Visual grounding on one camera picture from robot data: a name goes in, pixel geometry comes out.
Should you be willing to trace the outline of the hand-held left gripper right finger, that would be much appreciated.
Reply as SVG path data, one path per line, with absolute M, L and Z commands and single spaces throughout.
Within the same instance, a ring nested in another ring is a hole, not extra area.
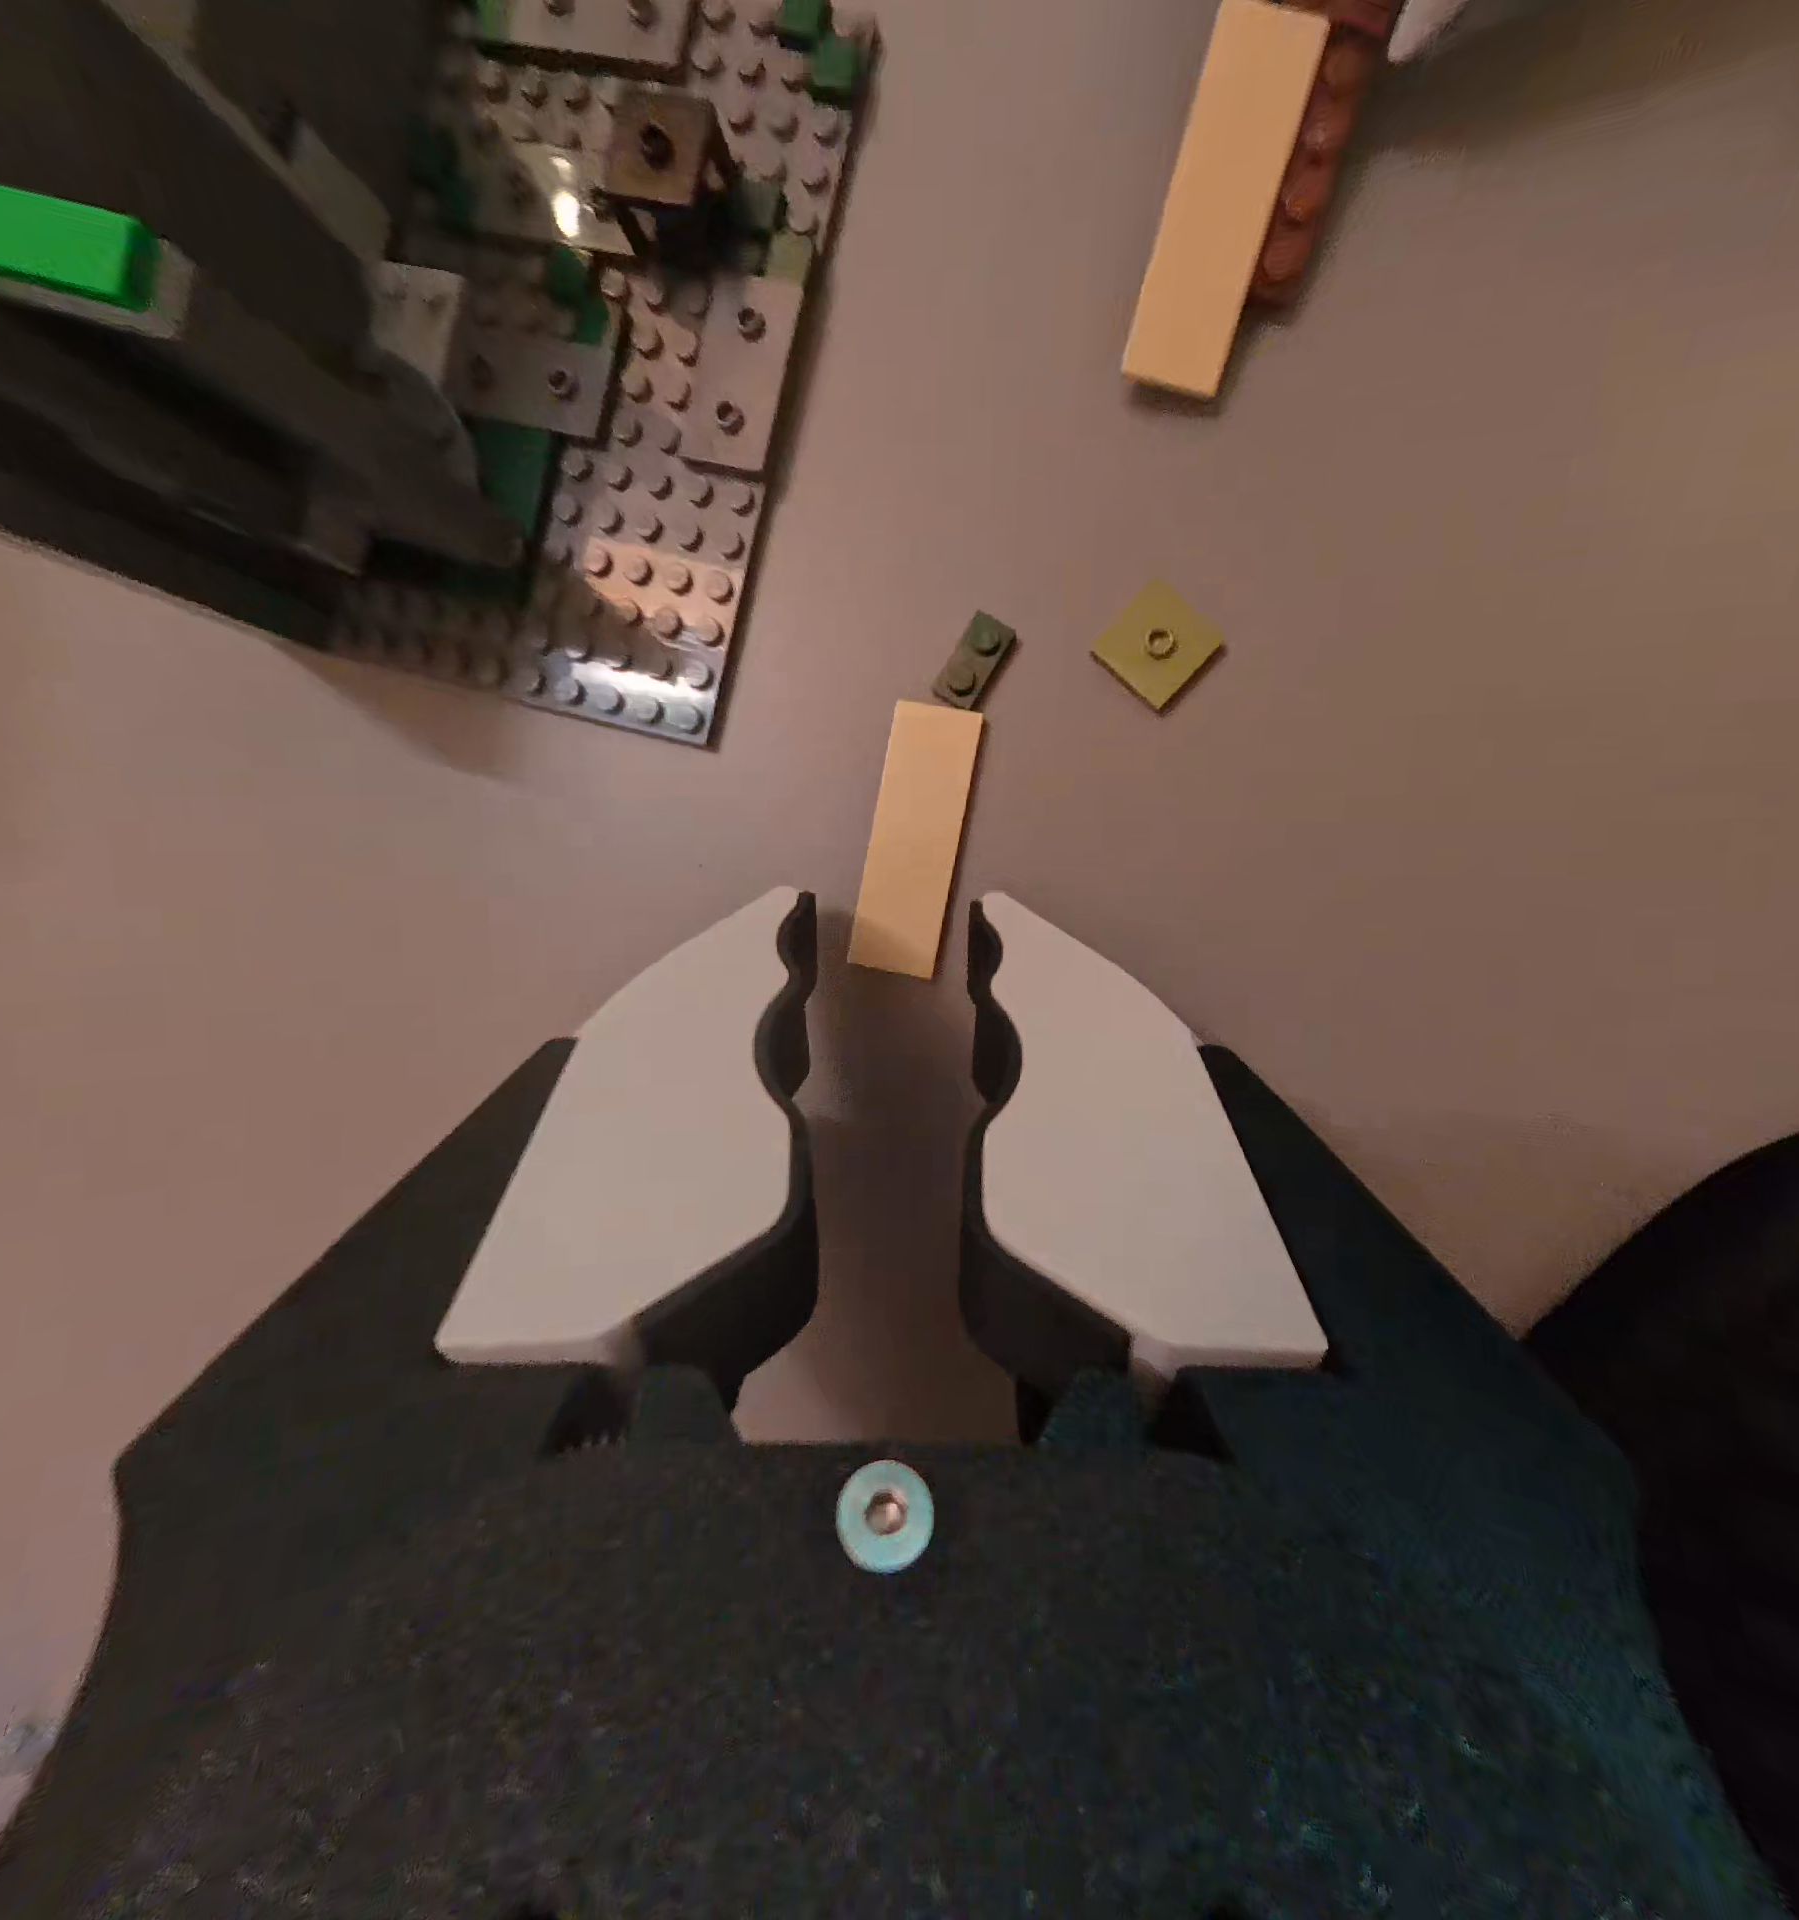
M 1194 1031 L 1004 893 L 970 911 L 960 1310 L 1010 1378 L 1314 1373 L 1328 1336 Z

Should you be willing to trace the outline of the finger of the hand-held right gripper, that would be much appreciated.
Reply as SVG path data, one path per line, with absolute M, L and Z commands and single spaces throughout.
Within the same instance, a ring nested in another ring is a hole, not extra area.
M 1500 2 L 1402 2 L 1388 41 L 1390 65 L 1438 57 L 1500 18 Z

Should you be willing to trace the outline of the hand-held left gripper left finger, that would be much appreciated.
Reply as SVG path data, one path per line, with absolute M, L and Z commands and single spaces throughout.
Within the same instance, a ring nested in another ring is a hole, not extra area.
M 754 1375 L 816 1310 L 816 896 L 776 886 L 578 1031 L 434 1348 Z

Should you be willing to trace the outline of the brown studded toy plate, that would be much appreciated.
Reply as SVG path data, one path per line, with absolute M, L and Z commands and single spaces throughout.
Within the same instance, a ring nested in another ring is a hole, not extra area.
M 1260 311 L 1290 308 L 1304 290 L 1362 104 L 1404 5 L 1288 2 L 1286 8 L 1328 27 L 1248 288 L 1248 306 Z

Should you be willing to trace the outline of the tan smooth toy tile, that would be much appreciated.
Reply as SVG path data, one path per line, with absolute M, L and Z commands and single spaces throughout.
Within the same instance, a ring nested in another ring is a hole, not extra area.
M 872 814 L 848 960 L 932 980 L 950 914 L 986 719 L 902 700 Z
M 1326 41 L 1316 13 L 1218 8 L 1122 357 L 1130 385 L 1216 398 Z

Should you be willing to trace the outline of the grey desk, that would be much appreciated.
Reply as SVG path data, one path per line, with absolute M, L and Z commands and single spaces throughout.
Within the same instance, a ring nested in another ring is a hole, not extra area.
M 1799 5 L 1512 7 L 1388 77 L 1214 410 L 1120 363 L 1216 7 L 872 13 L 716 750 L 0 537 L 0 1735 L 78 1688 L 138 1433 L 774 886 L 824 912 L 822 1293 L 742 1433 L 1010 1433 L 962 919 L 934 984 L 844 960 L 894 708 L 980 609 L 960 901 L 1236 1049 L 1504 1322 L 1799 1130 Z M 1152 581 L 1226 640 L 1164 715 L 1092 657 Z

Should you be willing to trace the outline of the olive square toy plate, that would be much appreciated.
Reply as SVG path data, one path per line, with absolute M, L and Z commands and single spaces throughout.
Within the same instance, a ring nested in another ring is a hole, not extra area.
M 1092 649 L 1094 660 L 1156 715 L 1174 708 L 1224 652 L 1220 629 L 1162 581 L 1142 588 Z

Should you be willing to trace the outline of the dark green toy plate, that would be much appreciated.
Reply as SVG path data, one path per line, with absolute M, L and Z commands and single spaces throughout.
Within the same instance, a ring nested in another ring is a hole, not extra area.
M 986 610 L 974 613 L 938 673 L 932 696 L 948 708 L 980 708 L 1016 646 L 1018 634 L 1006 621 Z

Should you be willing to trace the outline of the person's black clothing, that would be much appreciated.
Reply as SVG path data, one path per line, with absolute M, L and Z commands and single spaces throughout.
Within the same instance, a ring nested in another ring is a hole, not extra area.
M 1799 1133 L 1667 1205 L 1528 1348 L 1629 1465 L 1679 1711 L 1799 1916 Z

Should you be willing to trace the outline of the grey toy brick building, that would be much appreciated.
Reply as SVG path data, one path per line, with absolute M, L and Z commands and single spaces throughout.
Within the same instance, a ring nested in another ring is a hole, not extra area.
M 870 13 L 0 2 L 0 532 L 704 746 Z

